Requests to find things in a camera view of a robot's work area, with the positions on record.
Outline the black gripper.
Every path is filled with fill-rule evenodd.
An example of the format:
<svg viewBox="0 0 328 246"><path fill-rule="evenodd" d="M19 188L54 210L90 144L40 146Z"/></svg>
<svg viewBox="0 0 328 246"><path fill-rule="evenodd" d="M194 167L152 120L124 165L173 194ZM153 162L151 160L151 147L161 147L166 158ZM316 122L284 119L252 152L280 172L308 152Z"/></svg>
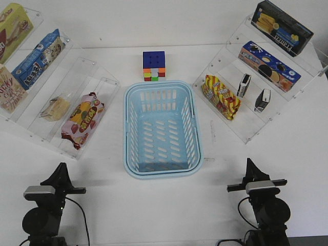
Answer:
<svg viewBox="0 0 328 246"><path fill-rule="evenodd" d="M76 188L69 177L67 164L61 162L48 179L40 183L37 205L61 205L67 195L86 194L86 188Z"/></svg>
<svg viewBox="0 0 328 246"><path fill-rule="evenodd" d="M227 191L245 190L249 196L249 202L265 202L270 198L275 198L280 193L278 187L285 186L288 183L286 179L270 180L270 176L260 171L249 157L247 158L246 173L242 182L247 183L228 185Z"/></svg>

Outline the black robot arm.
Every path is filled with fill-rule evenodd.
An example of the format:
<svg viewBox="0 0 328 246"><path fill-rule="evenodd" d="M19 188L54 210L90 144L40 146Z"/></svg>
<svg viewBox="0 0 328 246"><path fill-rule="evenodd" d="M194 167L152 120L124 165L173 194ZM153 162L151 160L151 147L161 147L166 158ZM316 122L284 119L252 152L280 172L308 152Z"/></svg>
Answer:
<svg viewBox="0 0 328 246"><path fill-rule="evenodd" d="M37 204L22 221L23 230L29 234L29 245L67 245L66 239L58 236L66 196L85 193L85 187L73 186L65 162L61 162L40 185L27 187L24 198Z"/></svg>
<svg viewBox="0 0 328 246"><path fill-rule="evenodd" d="M247 159L245 177L240 184L227 186L228 192L245 190L246 200L253 208L256 226L249 230L242 245L289 245L285 223L291 216L286 202L277 198L279 186L287 184L286 179L271 180L270 176L260 171L253 161Z"/></svg>

